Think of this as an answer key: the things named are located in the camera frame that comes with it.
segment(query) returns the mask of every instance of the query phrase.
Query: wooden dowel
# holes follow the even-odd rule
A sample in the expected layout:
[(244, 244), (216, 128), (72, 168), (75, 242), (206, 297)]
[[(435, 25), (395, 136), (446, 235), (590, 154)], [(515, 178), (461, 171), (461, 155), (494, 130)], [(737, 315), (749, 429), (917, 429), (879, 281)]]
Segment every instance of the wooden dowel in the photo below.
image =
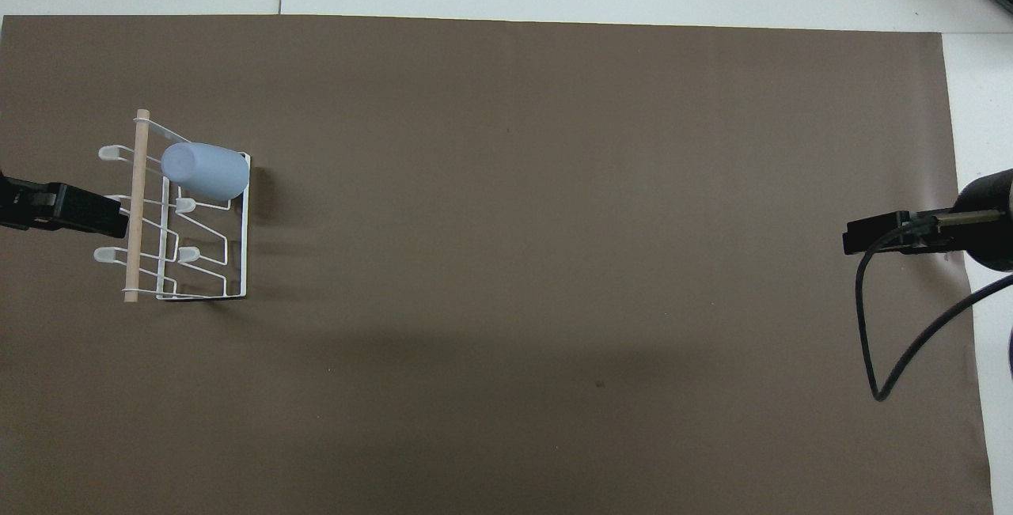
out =
[[(147, 109), (138, 109), (137, 117), (151, 118)], [(127, 229), (127, 285), (137, 289), (141, 284), (141, 231), (144, 227), (144, 182), (148, 166), (148, 123), (135, 122), (134, 128), (134, 179), (130, 191), (130, 226)], [(124, 292), (124, 301), (137, 301), (136, 291)]]

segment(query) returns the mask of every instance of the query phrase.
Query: cable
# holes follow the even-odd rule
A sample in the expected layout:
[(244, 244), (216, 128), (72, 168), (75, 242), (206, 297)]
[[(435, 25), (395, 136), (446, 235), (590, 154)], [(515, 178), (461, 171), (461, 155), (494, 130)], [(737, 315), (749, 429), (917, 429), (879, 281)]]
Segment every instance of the cable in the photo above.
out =
[[(1007, 276), (978, 290), (977, 292), (954, 303), (946, 311), (943, 311), (940, 316), (936, 317), (929, 324), (929, 326), (919, 334), (918, 337), (915, 338), (915, 341), (908, 346), (904, 355), (902, 355), (897, 364), (893, 365), (893, 370), (891, 370), (889, 376), (886, 377), (886, 381), (883, 382), (882, 388), (879, 388), (879, 385), (876, 382), (876, 373), (872, 367), (872, 355), (869, 352), (869, 340), (865, 330), (865, 301), (862, 295), (862, 282), (865, 279), (865, 269), (869, 265), (869, 261), (872, 260), (872, 256), (878, 253), (879, 250), (890, 240), (904, 236), (905, 234), (911, 234), (922, 228), (934, 226), (937, 222), (938, 221), (935, 217), (928, 216), (913, 220), (908, 224), (886, 232), (880, 236), (879, 239), (873, 242), (871, 246), (869, 246), (869, 248), (865, 251), (865, 255), (862, 256), (862, 261), (858, 264), (858, 271), (855, 274), (855, 311), (858, 314), (858, 335), (862, 341), (862, 358), (865, 361), (865, 374), (868, 375), (869, 389), (872, 391), (872, 397), (879, 402), (882, 402), (887, 396), (889, 396), (890, 390), (893, 389), (893, 385), (897, 384), (898, 379), (901, 378), (901, 373), (903, 373), (905, 368), (908, 367), (918, 351), (922, 349), (922, 347), (928, 343), (930, 339), (932, 339), (932, 336), (940, 330), (943, 325), (952, 320), (953, 317), (958, 316), (958, 314), (960, 314), (960, 312), (964, 309), (972, 306), (986, 297), (1013, 285), (1013, 275)], [(1013, 340), (1011, 340), (1010, 345), (1010, 370), (1013, 372)]]

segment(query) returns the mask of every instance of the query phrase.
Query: electronic device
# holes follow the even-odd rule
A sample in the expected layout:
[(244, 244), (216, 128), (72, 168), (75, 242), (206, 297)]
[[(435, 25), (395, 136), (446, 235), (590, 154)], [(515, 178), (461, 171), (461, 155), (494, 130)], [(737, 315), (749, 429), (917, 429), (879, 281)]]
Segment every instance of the electronic device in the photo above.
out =
[(127, 221), (119, 201), (66, 182), (43, 185), (0, 172), (0, 225), (19, 230), (70, 228), (123, 238)]
[[(907, 254), (966, 250), (992, 270), (1013, 272), (1013, 169), (975, 179), (960, 192), (951, 208), (922, 212), (893, 211), (848, 223), (843, 234), (846, 253), (865, 252), (855, 273), (855, 311), (869, 389), (876, 400), (885, 400), (905, 368), (936, 332), (964, 309), (1013, 285), (1013, 275), (986, 286), (944, 311), (929, 324), (902, 355), (880, 386), (869, 350), (862, 285), (865, 269), (876, 253)], [(1010, 372), (1013, 373), (1013, 336), (1010, 338)]]

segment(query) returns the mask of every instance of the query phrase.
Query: light blue cup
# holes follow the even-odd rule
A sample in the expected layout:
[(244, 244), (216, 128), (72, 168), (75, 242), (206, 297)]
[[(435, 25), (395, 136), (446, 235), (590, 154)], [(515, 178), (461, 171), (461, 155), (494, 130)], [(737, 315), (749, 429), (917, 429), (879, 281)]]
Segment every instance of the light blue cup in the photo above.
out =
[(175, 143), (162, 153), (162, 173), (197, 195), (235, 199), (249, 183), (249, 165), (239, 153), (207, 143)]

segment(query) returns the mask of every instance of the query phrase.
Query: brown paper sheet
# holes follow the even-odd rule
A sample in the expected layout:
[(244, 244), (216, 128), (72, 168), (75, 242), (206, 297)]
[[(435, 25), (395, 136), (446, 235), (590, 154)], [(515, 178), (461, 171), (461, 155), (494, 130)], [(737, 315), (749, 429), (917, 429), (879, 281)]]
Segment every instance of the brown paper sheet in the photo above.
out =
[[(969, 315), (868, 394), (846, 221), (951, 204), (940, 36), (3, 22), (0, 166), (123, 192), (134, 111), (254, 161), (249, 298), (0, 229), (5, 513), (989, 513)], [(877, 259), (880, 374), (967, 292)]]

